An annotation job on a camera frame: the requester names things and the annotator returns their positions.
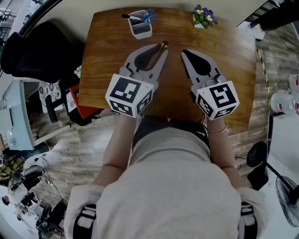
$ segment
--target black shorts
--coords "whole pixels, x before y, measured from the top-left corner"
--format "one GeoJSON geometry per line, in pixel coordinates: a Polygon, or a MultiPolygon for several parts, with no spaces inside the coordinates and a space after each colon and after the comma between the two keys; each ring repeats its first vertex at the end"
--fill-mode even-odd
{"type": "Polygon", "coordinates": [[[144,136],[154,131],[168,127],[188,131],[197,136],[199,139],[201,139],[209,147],[207,131],[202,124],[177,119],[171,119],[170,121],[168,121],[167,118],[146,115],[143,116],[137,128],[137,131],[133,137],[132,150],[134,150],[134,147],[137,144],[137,142],[144,136]]]}

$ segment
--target wooden table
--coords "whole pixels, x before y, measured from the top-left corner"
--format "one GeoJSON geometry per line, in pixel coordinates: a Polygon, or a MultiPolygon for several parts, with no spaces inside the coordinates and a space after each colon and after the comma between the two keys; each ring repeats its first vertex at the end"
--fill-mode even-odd
{"type": "Polygon", "coordinates": [[[240,105],[225,118],[235,130],[246,130],[249,123],[256,81],[254,38],[246,40],[239,29],[220,20],[219,25],[198,29],[192,25],[192,13],[155,8],[153,36],[137,40],[122,13],[139,8],[122,8],[95,13],[90,25],[83,57],[79,104],[109,109],[105,94],[111,77],[118,73],[138,48],[169,42],[169,53],[159,78],[159,88],[145,114],[189,121],[200,121],[203,112],[192,102],[181,51],[198,50],[213,58],[227,80],[232,80],[240,105]]]}

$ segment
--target white desk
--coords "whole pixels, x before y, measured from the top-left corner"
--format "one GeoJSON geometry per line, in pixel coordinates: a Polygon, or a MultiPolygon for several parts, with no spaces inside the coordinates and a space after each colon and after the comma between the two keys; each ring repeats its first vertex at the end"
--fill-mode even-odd
{"type": "Polygon", "coordinates": [[[29,124],[24,96],[24,82],[22,80],[14,80],[8,90],[4,94],[6,99],[6,108],[10,109],[10,115],[13,123],[12,137],[16,139],[16,143],[9,148],[11,150],[33,150],[34,146],[68,130],[71,126],[64,126],[40,139],[34,140],[29,124]]]}

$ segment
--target bracelet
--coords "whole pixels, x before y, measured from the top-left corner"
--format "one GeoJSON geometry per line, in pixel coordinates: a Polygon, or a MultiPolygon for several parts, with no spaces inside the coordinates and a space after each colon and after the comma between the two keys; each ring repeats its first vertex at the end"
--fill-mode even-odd
{"type": "Polygon", "coordinates": [[[211,132],[209,132],[209,131],[208,131],[208,133],[209,133],[210,135],[217,135],[217,134],[221,134],[221,133],[223,133],[224,131],[226,131],[226,130],[227,130],[227,128],[228,128],[228,125],[225,123],[225,128],[224,128],[223,130],[221,130],[220,132],[218,132],[218,133],[211,133],[211,132]]]}

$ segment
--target purple flower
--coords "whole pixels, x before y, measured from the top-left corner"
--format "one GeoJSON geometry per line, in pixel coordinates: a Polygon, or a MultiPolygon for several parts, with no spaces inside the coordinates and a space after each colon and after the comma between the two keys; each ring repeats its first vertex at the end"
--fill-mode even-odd
{"type": "Polygon", "coordinates": [[[194,9],[194,12],[195,12],[197,15],[203,15],[203,14],[205,14],[205,13],[207,12],[207,8],[204,7],[204,8],[202,8],[202,9],[200,9],[199,7],[196,7],[196,8],[194,9]]]}
{"type": "Polygon", "coordinates": [[[215,22],[215,17],[211,11],[206,12],[206,21],[209,23],[214,23],[215,22]]]}

